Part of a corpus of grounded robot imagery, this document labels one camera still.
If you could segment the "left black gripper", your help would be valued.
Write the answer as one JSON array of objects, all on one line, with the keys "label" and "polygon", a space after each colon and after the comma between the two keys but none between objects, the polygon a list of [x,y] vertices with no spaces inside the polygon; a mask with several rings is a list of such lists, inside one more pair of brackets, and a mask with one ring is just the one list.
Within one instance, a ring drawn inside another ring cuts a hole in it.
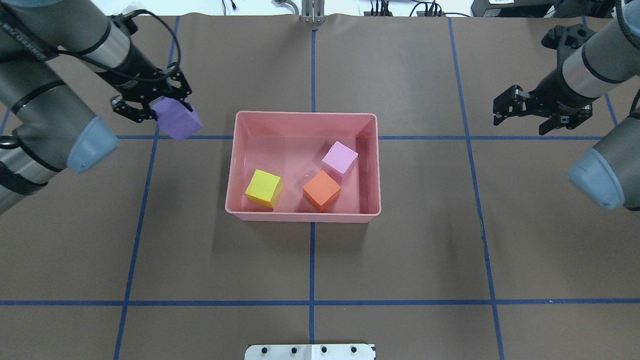
[{"label": "left black gripper", "polygon": [[181,60],[178,53],[178,59],[162,69],[151,64],[140,50],[131,48],[122,64],[100,73],[100,78],[118,92],[110,99],[112,111],[137,124],[157,121],[151,103],[158,98],[170,98],[194,112],[188,102],[192,89],[180,67]]}]

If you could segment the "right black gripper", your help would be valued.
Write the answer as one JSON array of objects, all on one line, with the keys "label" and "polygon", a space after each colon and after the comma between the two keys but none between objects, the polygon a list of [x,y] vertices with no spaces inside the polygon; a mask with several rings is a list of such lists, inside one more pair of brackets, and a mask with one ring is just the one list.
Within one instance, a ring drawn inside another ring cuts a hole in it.
[{"label": "right black gripper", "polygon": [[544,136],[551,130],[574,130],[594,114],[594,100],[579,95],[569,87],[561,70],[551,71],[530,91],[519,85],[512,85],[493,100],[493,125],[499,126],[510,117],[548,117],[538,127],[538,135]]}]

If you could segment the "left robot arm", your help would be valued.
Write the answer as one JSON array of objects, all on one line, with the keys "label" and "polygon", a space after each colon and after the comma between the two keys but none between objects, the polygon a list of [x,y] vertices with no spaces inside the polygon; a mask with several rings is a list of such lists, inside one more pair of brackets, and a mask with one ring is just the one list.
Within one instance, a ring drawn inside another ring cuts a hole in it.
[{"label": "left robot arm", "polygon": [[115,114],[157,121],[182,141],[202,128],[187,101],[192,89],[177,59],[155,66],[134,44],[135,18],[147,9],[104,14],[90,0],[1,2],[1,102],[20,121],[1,136],[1,212],[36,194],[65,169],[85,173],[119,145],[103,119],[50,67],[61,55],[80,60],[117,94]]}]

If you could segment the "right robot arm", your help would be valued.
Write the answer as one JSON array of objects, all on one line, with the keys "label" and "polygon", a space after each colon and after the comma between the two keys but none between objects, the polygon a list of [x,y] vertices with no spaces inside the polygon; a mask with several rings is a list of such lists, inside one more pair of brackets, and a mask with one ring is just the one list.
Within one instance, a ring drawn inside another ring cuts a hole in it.
[{"label": "right robot arm", "polygon": [[[493,100],[493,124],[510,117],[538,116],[541,136],[573,130],[594,113],[596,100],[640,73],[637,0],[614,3],[615,18],[598,31],[578,23],[555,26],[542,46],[557,53],[557,65],[531,91],[512,85]],[[569,182],[606,210],[640,207],[639,99],[623,120],[567,171]]]}]

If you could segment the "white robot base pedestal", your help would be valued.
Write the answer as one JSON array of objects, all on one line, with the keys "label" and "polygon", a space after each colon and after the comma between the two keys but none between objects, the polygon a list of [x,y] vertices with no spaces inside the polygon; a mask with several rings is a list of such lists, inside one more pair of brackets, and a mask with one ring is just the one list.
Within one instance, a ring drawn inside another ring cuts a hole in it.
[{"label": "white robot base pedestal", "polygon": [[247,347],[245,360],[376,360],[374,344],[254,344]]}]

